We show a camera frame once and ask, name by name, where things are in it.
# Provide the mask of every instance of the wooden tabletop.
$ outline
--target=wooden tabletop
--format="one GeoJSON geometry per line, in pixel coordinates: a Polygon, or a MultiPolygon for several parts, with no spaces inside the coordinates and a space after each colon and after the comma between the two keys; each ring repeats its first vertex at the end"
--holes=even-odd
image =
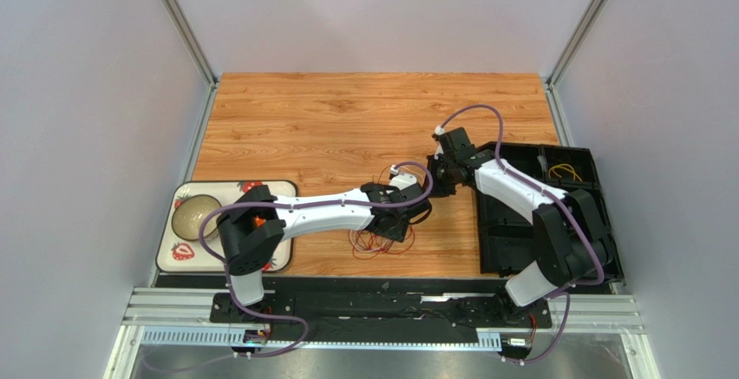
{"type": "MultiPolygon", "coordinates": [[[[434,128],[474,103],[500,110],[504,141],[557,143],[538,75],[225,74],[193,179],[292,180],[301,196],[341,193],[396,162],[426,164],[436,148],[434,128]]],[[[478,146],[498,132],[484,110],[460,115],[447,129],[455,127],[478,146]]],[[[481,277],[473,193],[461,187],[432,203],[402,255],[357,260],[347,231],[322,232],[297,239],[285,273],[481,277]]]]}

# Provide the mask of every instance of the white wall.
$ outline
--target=white wall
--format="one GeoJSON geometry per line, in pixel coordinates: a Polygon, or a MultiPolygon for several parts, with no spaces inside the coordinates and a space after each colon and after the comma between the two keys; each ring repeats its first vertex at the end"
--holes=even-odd
{"type": "Polygon", "coordinates": [[[222,72],[548,75],[590,0],[179,0],[222,72]]]}
{"type": "Polygon", "coordinates": [[[560,86],[665,378],[736,377],[739,0],[610,0],[560,86]]]}
{"type": "Polygon", "coordinates": [[[0,377],[101,377],[206,87],[159,0],[0,0],[0,377]]]}

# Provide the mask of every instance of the robotic arm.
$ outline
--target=robotic arm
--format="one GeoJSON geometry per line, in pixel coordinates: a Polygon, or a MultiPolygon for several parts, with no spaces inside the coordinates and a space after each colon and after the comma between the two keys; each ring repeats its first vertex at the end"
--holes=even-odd
{"type": "Polygon", "coordinates": [[[479,151],[464,128],[448,133],[437,130],[436,154],[428,157],[433,175],[431,197],[456,193],[455,186],[471,186],[499,199],[533,226],[536,259],[500,292],[504,313],[525,313],[530,304],[596,271],[595,264],[572,224],[555,202],[564,203],[590,242],[600,265],[613,260],[614,250],[595,200],[584,191],[568,193],[547,186],[496,159],[490,150],[479,151]]]}
{"type": "Polygon", "coordinates": [[[349,229],[403,242],[410,220],[430,212],[431,204],[414,175],[394,168],[390,173],[388,185],[370,182],[346,193],[285,197],[271,195],[268,186],[255,186],[244,194],[236,204],[257,205],[223,212],[217,220],[237,299],[244,305],[262,300],[262,268],[283,240],[349,229]]]}

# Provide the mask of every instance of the bowl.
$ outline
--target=bowl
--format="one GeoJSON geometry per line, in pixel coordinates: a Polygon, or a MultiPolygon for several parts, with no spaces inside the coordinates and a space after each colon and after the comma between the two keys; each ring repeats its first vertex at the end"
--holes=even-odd
{"type": "MultiPolygon", "coordinates": [[[[198,231],[203,220],[211,212],[218,210],[220,203],[206,194],[199,194],[183,201],[174,209],[172,215],[172,231],[178,238],[188,242],[198,241],[198,231]]],[[[205,238],[212,240],[218,237],[218,216],[213,217],[206,225],[205,238]]]]}

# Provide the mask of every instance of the black divided tray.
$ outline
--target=black divided tray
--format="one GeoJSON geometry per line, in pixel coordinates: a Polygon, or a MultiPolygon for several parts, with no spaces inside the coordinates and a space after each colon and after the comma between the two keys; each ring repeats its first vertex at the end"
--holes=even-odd
{"type": "MultiPolygon", "coordinates": [[[[493,151],[495,143],[487,143],[479,149],[493,151]]],[[[595,199],[606,230],[611,230],[598,172],[589,149],[503,143],[500,146],[500,157],[526,175],[549,186],[568,192],[586,190],[595,199]],[[552,173],[550,178],[547,171],[558,164],[570,164],[582,181],[575,180],[565,171],[558,171],[560,177],[552,173]]],[[[531,225],[523,216],[497,199],[477,192],[475,200],[480,240],[480,273],[498,273],[505,277],[523,271],[534,261],[531,225]]],[[[606,282],[623,280],[624,273],[618,251],[613,261],[604,266],[603,270],[606,282]]]]}

